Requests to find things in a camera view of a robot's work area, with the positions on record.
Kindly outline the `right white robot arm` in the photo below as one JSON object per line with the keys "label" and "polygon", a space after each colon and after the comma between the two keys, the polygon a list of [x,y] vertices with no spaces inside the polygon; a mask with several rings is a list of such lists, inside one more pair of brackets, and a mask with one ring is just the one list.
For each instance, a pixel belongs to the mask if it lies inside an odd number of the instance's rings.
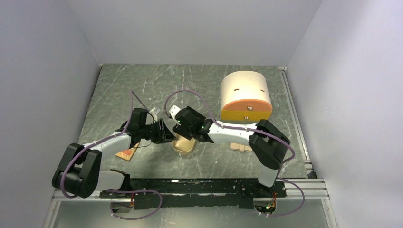
{"label": "right white robot arm", "polygon": [[176,122],[173,131],[188,140],[250,147],[261,164],[256,185],[258,194],[267,197],[274,191],[290,141],[269,120],[261,119],[254,124],[224,123],[208,119],[189,106],[180,109],[175,105],[170,108],[169,116]]}

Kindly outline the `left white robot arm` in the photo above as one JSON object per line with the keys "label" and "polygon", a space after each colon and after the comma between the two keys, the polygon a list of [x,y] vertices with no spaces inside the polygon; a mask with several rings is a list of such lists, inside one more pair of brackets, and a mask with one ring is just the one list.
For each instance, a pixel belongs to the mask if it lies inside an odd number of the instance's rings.
{"label": "left white robot arm", "polygon": [[154,144],[176,139],[163,119],[153,117],[147,123],[150,115],[146,109],[134,108],[130,118],[110,136],[84,145],[68,145],[53,175],[52,186],[70,199],[107,190],[121,198],[128,196],[132,190],[130,175],[119,170],[101,171],[101,162],[107,156],[134,148],[142,139]]}

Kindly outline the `tan oval tray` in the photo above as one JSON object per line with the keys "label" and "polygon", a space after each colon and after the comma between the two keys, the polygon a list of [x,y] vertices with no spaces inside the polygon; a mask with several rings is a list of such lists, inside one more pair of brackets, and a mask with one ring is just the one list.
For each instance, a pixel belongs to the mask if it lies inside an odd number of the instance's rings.
{"label": "tan oval tray", "polygon": [[177,133],[175,134],[175,138],[176,139],[172,141],[172,147],[177,153],[186,155],[193,151],[196,144],[196,140],[194,138],[188,140]]}

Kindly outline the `tan card holder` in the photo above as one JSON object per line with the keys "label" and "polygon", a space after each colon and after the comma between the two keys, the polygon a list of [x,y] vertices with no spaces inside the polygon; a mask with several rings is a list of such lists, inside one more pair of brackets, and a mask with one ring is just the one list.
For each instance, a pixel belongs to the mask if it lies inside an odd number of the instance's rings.
{"label": "tan card holder", "polygon": [[238,143],[230,143],[230,149],[239,152],[252,152],[252,149],[249,146]]}

